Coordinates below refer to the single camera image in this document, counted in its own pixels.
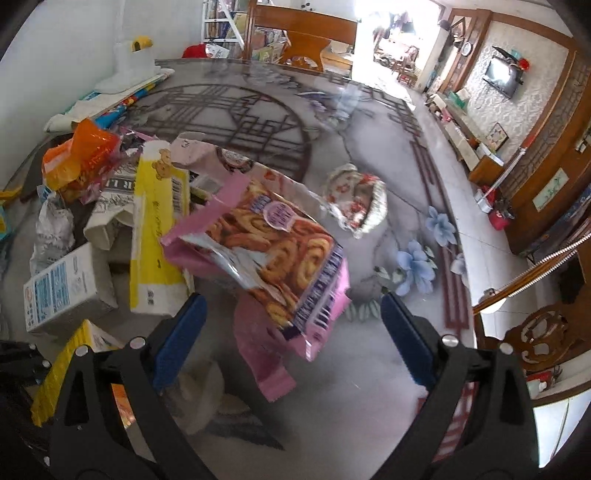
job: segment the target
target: red lantern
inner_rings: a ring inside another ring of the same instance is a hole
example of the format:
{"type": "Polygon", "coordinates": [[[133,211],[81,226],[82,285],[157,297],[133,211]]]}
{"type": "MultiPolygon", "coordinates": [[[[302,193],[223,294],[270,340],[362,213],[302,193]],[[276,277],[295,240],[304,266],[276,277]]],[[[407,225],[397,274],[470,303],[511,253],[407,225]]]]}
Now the red lantern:
{"type": "Polygon", "coordinates": [[[524,72],[527,72],[530,69],[530,62],[527,59],[519,59],[517,61],[517,65],[519,66],[519,68],[521,70],[523,70],[524,72]]]}

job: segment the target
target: chair back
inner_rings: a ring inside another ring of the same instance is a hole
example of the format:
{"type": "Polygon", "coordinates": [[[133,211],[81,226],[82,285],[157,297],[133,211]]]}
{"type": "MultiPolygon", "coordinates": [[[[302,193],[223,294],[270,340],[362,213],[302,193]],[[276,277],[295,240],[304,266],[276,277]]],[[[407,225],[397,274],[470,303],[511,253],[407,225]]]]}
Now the chair back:
{"type": "Polygon", "coordinates": [[[351,20],[294,8],[262,5],[251,0],[246,21],[244,60],[252,57],[252,37],[256,27],[288,32],[291,45],[286,48],[280,63],[295,56],[308,57],[320,66],[320,71],[320,52],[330,43],[327,40],[355,46],[357,36],[357,23],[351,20]]]}

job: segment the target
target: pink snack bag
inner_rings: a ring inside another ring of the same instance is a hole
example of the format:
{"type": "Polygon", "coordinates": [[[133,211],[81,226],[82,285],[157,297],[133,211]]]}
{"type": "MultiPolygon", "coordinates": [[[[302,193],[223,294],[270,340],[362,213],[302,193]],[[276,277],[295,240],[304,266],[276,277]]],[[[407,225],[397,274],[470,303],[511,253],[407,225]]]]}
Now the pink snack bag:
{"type": "Polygon", "coordinates": [[[179,148],[190,143],[176,143],[173,163],[189,163],[223,186],[161,238],[164,254],[197,277],[225,273],[243,288],[235,315],[238,348],[263,394],[274,401],[295,386],[282,366],[283,354],[292,350],[312,361],[348,305],[343,248],[298,206],[314,201],[301,197],[301,184],[263,167],[295,183],[292,203],[245,174],[253,166],[246,157],[237,160],[222,151],[222,158],[234,158],[223,162],[216,147],[197,142],[187,160],[183,154],[189,150],[179,148]]]}

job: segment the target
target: television screen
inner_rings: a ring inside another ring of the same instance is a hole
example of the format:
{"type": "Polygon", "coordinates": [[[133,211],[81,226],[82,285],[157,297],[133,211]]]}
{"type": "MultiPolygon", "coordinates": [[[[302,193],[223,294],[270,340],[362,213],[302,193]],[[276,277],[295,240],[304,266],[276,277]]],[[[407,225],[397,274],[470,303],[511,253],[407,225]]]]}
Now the television screen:
{"type": "Polygon", "coordinates": [[[499,57],[493,57],[486,69],[483,80],[507,98],[512,98],[517,86],[521,83],[521,75],[522,71],[519,68],[510,65],[499,57]]]}

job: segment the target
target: wall picture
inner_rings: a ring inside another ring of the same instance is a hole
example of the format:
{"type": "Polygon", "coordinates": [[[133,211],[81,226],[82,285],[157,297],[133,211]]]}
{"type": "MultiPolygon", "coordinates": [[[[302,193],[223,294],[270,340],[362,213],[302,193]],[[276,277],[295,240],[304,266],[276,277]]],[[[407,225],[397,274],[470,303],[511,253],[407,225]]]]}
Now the wall picture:
{"type": "Polygon", "coordinates": [[[496,123],[492,127],[491,132],[486,136],[488,146],[495,151],[498,151],[507,140],[509,140],[509,135],[507,135],[499,123],[496,123]]]}

